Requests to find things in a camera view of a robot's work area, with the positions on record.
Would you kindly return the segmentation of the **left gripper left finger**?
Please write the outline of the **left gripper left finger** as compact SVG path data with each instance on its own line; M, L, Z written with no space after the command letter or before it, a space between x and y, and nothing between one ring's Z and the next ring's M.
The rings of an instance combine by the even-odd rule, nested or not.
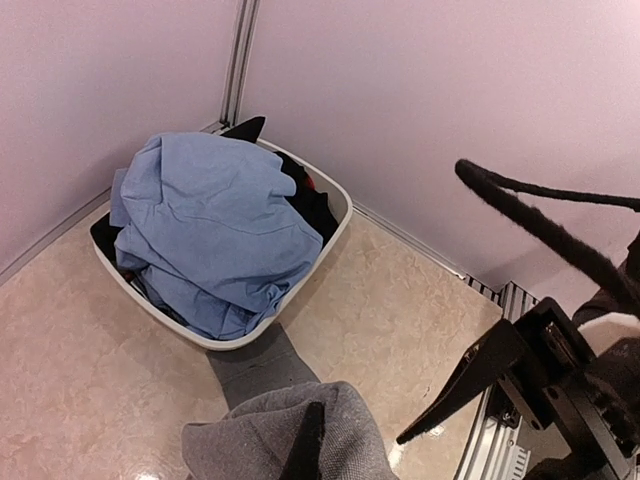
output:
M325 408L320 402L308 404L289 452L280 480L319 480L320 453L325 435Z

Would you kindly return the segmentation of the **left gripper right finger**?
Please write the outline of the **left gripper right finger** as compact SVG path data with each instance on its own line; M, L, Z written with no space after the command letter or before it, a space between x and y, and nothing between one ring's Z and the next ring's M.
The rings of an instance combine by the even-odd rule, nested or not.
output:
M434 402L397 438L404 445L450 418L520 361L520 340L508 320L493 325L464 353Z

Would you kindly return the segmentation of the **grey long sleeve shirt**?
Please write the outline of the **grey long sleeve shirt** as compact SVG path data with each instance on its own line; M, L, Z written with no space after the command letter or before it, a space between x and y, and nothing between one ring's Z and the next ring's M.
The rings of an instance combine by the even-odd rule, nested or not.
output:
M191 479L280 479L304 412L325 408L321 479L392 479L384 442L351 384L322 382L279 324L256 341L206 354L229 408L221 419L181 433Z

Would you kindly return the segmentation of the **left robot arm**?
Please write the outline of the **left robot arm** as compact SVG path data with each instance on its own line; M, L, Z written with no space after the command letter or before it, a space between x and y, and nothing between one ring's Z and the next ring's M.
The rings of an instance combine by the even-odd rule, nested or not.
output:
M405 445L486 388L488 413L542 432L569 452L543 457L527 479L631 479L639 456L639 309L600 289L567 317L545 298L515 322L501 320L463 355L436 400L399 436Z

